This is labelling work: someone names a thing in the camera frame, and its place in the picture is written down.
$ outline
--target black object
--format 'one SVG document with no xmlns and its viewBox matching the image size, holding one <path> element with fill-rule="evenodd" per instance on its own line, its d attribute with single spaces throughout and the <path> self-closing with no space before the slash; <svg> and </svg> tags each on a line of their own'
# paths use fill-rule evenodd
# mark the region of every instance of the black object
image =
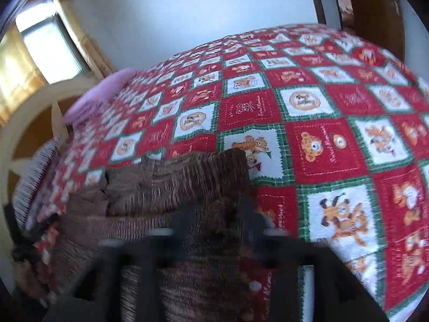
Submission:
<svg viewBox="0 0 429 322">
<path fill-rule="evenodd" d="M 193 207 L 181 211 L 171 228 L 157 229 L 133 243 L 106 243 L 101 255 L 81 275 L 70 292 L 47 313 L 44 322 L 119 322 L 120 278 L 124 265 L 138 265 L 136 321 L 164 322 L 158 268 L 185 259 L 183 242 Z M 299 321 L 298 270 L 314 267 L 315 322 L 388 322 L 381 308 L 328 247 L 318 247 L 265 225 L 254 201 L 243 198 L 238 218 L 244 234 L 263 265 L 275 270 L 269 321 Z"/>
</svg>

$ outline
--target white wall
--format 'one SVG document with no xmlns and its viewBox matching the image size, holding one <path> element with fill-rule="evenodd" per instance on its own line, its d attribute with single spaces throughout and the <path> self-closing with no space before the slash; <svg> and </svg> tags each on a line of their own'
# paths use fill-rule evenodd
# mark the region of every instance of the white wall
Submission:
<svg viewBox="0 0 429 322">
<path fill-rule="evenodd" d="M 407 0 L 400 0 L 405 28 L 405 64 L 429 80 L 429 33 Z"/>
<path fill-rule="evenodd" d="M 226 35 L 316 23 L 313 0 L 72 0 L 86 29 L 118 67 L 139 69 Z"/>
</svg>

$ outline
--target bed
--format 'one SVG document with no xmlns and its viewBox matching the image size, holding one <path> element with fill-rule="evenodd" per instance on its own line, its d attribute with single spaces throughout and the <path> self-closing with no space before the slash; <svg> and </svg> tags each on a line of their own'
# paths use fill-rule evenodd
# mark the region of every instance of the bed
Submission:
<svg viewBox="0 0 429 322">
<path fill-rule="evenodd" d="M 429 86 L 386 49 L 326 25 L 229 35 L 138 72 L 61 152 L 38 221 L 106 169 L 189 151 L 242 149 L 257 211 L 328 244 L 391 321 L 429 283 Z M 49 261 L 55 236 L 37 243 Z M 253 307 L 269 313 L 272 273 L 243 253 Z M 312 319 L 312 269 L 301 276 Z"/>
</svg>

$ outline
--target curtain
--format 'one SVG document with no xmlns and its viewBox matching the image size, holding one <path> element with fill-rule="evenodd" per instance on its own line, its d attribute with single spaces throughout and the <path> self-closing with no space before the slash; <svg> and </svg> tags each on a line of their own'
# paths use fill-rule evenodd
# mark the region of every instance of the curtain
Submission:
<svg viewBox="0 0 429 322">
<path fill-rule="evenodd" d="M 82 30 L 70 0 L 52 0 L 67 32 L 76 44 L 79 52 L 94 72 L 102 80 L 116 71 L 115 66 L 100 50 L 97 42 Z"/>
<path fill-rule="evenodd" d="M 0 42 L 0 126 L 28 96 L 47 84 L 13 22 Z"/>
</svg>

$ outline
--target pillow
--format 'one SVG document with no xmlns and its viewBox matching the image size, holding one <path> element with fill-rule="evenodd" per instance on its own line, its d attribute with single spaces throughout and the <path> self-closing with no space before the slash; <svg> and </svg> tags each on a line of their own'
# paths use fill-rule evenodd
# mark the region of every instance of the pillow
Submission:
<svg viewBox="0 0 429 322">
<path fill-rule="evenodd" d="M 98 85 L 92 87 L 87 93 L 81 96 L 64 115 L 64 122 L 68 125 L 76 125 L 75 120 L 80 122 L 88 119 L 94 111 L 85 109 L 85 106 L 99 105 L 108 102 L 119 91 L 136 76 L 137 70 L 126 68 L 115 72 L 103 79 Z"/>
<path fill-rule="evenodd" d="M 43 181 L 45 172 L 52 158 L 58 154 L 61 137 L 54 137 L 43 144 L 33 155 L 33 158 L 21 178 L 16 184 L 12 196 L 12 206 L 15 212 L 18 227 L 23 230 L 27 214 L 36 192 Z"/>
</svg>

